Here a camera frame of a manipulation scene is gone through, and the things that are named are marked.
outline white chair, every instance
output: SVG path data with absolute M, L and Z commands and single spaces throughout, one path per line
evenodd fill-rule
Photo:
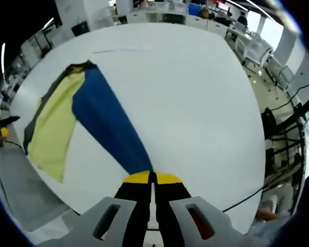
M 245 32 L 245 31 L 246 31 L 246 26 L 243 25 L 243 24 L 240 23 L 240 22 L 235 22 L 235 24 L 233 25 L 232 28 L 235 29 L 235 30 L 237 30 L 237 31 L 240 31 L 240 32 Z
M 236 40 L 235 50 L 242 58 L 243 65 L 245 65 L 245 62 L 248 60 L 260 68 L 263 68 L 264 63 L 269 58 L 272 47 L 268 42 L 263 40 L 260 35 L 255 34 L 253 39 L 247 45 L 238 38 Z
M 295 75 L 290 70 L 288 66 L 283 67 L 278 75 L 276 76 L 278 84 L 281 86 L 281 88 L 286 92 L 291 84 L 291 82 L 294 80 Z

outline white table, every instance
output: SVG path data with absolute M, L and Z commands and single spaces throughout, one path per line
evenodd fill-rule
M 242 38 L 244 38 L 244 39 L 246 39 L 246 40 L 249 40 L 249 41 L 252 40 L 251 35 L 249 35 L 249 34 L 247 34 L 247 33 L 244 33 L 244 32 L 242 32 L 242 31 L 240 31 L 240 30 L 234 29 L 234 28 L 232 28 L 232 27 L 228 27 L 228 32 L 234 33 L 234 34 L 237 35 L 238 37 L 242 37 Z
M 189 15 L 187 11 L 178 12 L 173 10 L 154 10 L 151 8 L 138 9 L 133 12 L 124 15 L 112 15 L 102 18 L 96 21 L 96 26 L 98 29 L 103 27 L 110 27 L 118 25 L 119 17 L 126 17 L 128 24 L 135 23 L 153 23 L 153 22 L 163 22 L 163 16 L 165 14 L 175 14 L 184 17 L 184 25 L 207 30 L 209 32 L 220 34 L 222 37 L 226 36 L 227 27 L 221 23 L 214 20 L 203 19 L 198 16 Z
M 52 50 L 12 102 L 11 114 L 21 116 L 14 123 L 21 142 L 39 98 L 69 64 L 87 59 L 105 75 L 155 170 L 177 175 L 191 195 L 222 210 L 263 186 L 264 133 L 248 78 L 222 37 L 187 26 L 120 25 Z M 114 196 L 127 176 L 79 123 L 67 152 L 63 184 L 32 165 L 80 214 L 103 197 Z M 248 231 L 260 196 L 227 212 L 240 232 Z

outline person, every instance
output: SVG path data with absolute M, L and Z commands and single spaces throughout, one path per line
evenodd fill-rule
M 247 27 L 247 25 L 248 25 L 245 13 L 243 13 L 243 12 L 241 12 L 241 15 L 238 17 L 237 21 L 242 23 L 245 27 Z
M 290 184 L 264 192 L 255 215 L 256 220 L 247 235 L 272 242 L 279 229 L 291 218 L 289 210 L 293 201 L 293 193 L 294 189 Z
M 47 53 L 50 52 L 50 47 L 48 45 L 46 45 L 43 49 L 41 49 L 41 58 L 44 58 Z
M 203 8 L 199 11 L 199 14 L 198 14 L 199 17 L 203 18 L 203 19 L 209 19 L 209 20 L 212 20 L 215 18 L 215 14 L 213 13 L 209 13 L 208 9 L 207 8 Z
M 214 21 L 221 23 L 227 27 L 230 27 L 231 23 L 232 23 L 232 13 L 228 12 L 228 14 L 224 14 L 224 15 L 218 15 Z
M 303 189 L 296 213 L 278 230 L 270 247 L 301 245 L 309 245 L 309 182 Z

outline window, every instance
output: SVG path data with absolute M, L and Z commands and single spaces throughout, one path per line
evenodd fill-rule
M 110 6 L 114 6 L 115 5 L 116 0 L 109 0 L 109 5 Z
M 256 32 L 259 26 L 260 18 L 260 14 L 249 11 L 247 15 L 248 30 Z
M 273 47 L 273 50 L 276 50 L 280 38 L 282 37 L 283 29 L 284 27 L 277 22 L 266 19 L 261 32 L 261 37 Z

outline ceiling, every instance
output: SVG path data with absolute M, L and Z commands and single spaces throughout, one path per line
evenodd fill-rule
M 0 60 L 3 43 L 5 63 L 9 63 L 18 55 L 20 45 L 52 17 L 59 19 L 54 0 L 0 0 Z
M 249 2 L 247 2 L 246 0 L 234 0 L 236 3 L 242 5 L 243 7 L 247 8 L 250 11 L 254 11 L 256 13 L 261 14 L 262 16 L 266 15 L 261 12 L 258 8 L 252 6 Z M 269 6 L 264 0 L 253 0 L 253 3 L 255 3 L 256 5 L 260 6 L 261 8 L 263 8 L 264 10 L 266 10 L 269 15 L 278 23 L 282 24 L 282 21 L 280 20 L 280 18 L 276 15 L 275 11 L 273 10 L 273 8 L 271 6 Z

